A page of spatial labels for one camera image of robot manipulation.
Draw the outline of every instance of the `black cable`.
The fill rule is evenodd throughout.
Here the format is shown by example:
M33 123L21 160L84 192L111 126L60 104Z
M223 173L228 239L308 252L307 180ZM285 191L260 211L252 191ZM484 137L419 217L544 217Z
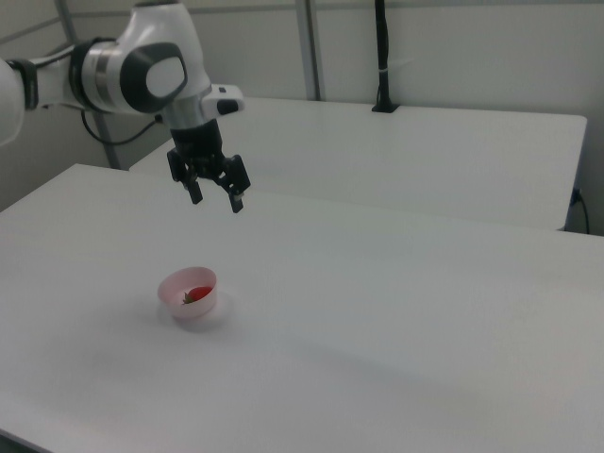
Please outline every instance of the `black cable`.
M122 140L120 142L109 142L107 140L104 140L104 139L100 138L98 135L96 135L94 133L94 131L92 131L91 127L88 125L88 121L86 120L86 111L82 110L82 123L84 124L84 127L86 128L86 131L89 134L91 134L91 137L93 137L96 141L101 142L102 144L109 145L109 146L120 146L122 144L128 144L128 143L134 142L136 139L138 139L139 137L141 137L142 134L144 134L147 130L149 130L151 127L153 127L156 122L157 121L152 121L147 126L143 127L143 129L141 129L141 131L139 131L137 134L133 135L129 139Z
M587 234L590 234L589 231L589 214L587 213L587 205L585 204L585 200L583 199L583 197L579 194L579 198L578 200L581 205L583 206L583 213L585 214L585 232Z
M61 61L62 59L66 59L67 57L70 57L71 55L72 55L71 52L67 52L65 54L58 55L58 56L54 57L53 59L47 59L45 61L42 61L42 62L36 64L36 68L37 69L44 68L44 67L46 67L46 66L48 66L50 64L56 63L57 61Z

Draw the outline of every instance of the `black pole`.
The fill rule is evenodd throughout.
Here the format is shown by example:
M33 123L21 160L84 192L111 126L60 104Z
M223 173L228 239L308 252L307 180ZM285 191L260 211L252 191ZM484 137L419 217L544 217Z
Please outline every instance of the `black pole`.
M384 0L376 0L377 67L379 68L379 88L376 105L372 111L392 113L398 107L390 100L388 82L388 25Z

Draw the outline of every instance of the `bowl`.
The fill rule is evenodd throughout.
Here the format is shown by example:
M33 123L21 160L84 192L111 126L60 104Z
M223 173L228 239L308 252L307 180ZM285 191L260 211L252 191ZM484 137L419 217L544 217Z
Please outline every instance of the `bowl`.
M216 305L216 274L207 267L188 267L165 278L158 287L158 297L168 311L178 319L203 316ZM185 293L198 286L207 286L211 291L190 304L184 304Z

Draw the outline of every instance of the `white table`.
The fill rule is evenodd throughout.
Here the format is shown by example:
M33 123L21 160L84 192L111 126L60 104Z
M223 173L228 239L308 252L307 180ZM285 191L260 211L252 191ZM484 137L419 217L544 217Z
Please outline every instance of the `white table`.
M0 214L0 429L60 453L601 452L604 242L76 166ZM208 265L179 325L163 277Z
M585 118L247 99L219 120L256 189L468 220L564 227ZM168 142L131 168L170 177Z

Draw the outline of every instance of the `black mount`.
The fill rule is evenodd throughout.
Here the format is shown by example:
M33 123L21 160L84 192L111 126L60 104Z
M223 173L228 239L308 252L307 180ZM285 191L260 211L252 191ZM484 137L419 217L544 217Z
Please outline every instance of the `black mount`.
M176 148L168 152L172 179L182 182L196 205L203 196L198 177L210 179L228 193L233 212L243 209L243 193L251 185L241 156L226 158L218 122L212 120L192 129L172 129Z
M384 0L376 0L376 31L377 31L377 65L379 68L379 88L377 89L376 105L372 111L392 113L398 107L390 100L388 82L388 25L386 24L386 7Z

